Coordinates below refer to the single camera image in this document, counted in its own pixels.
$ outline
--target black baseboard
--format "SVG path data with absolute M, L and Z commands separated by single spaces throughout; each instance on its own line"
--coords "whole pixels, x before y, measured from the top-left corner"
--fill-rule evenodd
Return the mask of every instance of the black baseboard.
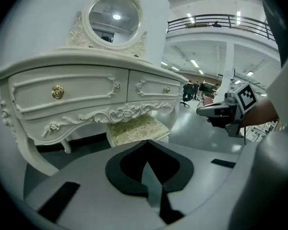
M 85 137 L 85 138 L 80 138 L 80 139 L 76 139 L 76 140 L 70 140 L 68 143 L 69 143 L 71 149 L 74 149 L 74 148 L 78 148 L 81 146 L 89 145 L 89 144 L 104 141 L 104 140 L 107 140 L 106 133 L 102 133 L 102 134 L 95 135 L 95 136 L 89 136 L 89 137 Z M 49 146 L 38 145 L 38 146 L 36 146 L 36 148 L 37 148 L 38 152 L 50 152 L 50 151 L 64 150 L 64 147 L 61 143 L 56 143 L 56 144 L 49 145 Z

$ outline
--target ornate mirror frame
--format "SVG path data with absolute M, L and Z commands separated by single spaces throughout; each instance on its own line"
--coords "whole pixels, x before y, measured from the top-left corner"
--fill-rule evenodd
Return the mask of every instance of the ornate mirror frame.
M 106 42 L 101 39 L 97 34 L 94 33 L 90 22 L 89 13 L 92 7 L 100 0 L 93 0 L 89 6 L 85 7 L 82 11 L 78 11 L 76 15 L 75 25 L 68 34 L 66 39 L 66 46 L 81 46 L 89 48 L 105 49 L 110 51 L 115 51 L 118 53 L 123 53 L 130 56 L 138 56 L 141 58 L 145 57 L 145 45 L 144 40 L 146 38 L 147 32 L 144 30 L 145 17 L 143 14 L 143 9 L 140 0 L 132 0 L 137 6 L 138 16 L 139 16 L 139 26 L 134 37 L 121 44 L 113 44 Z

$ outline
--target floral cushion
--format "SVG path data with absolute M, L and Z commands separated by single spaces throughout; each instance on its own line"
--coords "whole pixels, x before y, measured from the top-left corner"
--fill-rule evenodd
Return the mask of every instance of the floral cushion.
M 164 140 L 168 134 L 169 129 L 149 114 L 127 123 L 108 124 L 108 138 L 114 146 L 147 139 Z

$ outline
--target mirror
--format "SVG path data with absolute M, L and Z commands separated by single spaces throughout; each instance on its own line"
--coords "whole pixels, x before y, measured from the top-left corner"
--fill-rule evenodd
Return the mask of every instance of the mirror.
M 122 44 L 136 35 L 140 21 L 137 5 L 132 0 L 99 0 L 90 10 L 89 22 L 100 38 Z

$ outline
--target black metal railing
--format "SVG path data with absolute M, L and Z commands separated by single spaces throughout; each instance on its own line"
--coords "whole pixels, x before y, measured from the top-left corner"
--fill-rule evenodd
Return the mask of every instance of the black metal railing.
M 262 21 L 234 14 L 199 14 L 168 22 L 168 33 L 176 30 L 203 27 L 225 27 L 247 31 L 275 41 L 271 29 Z

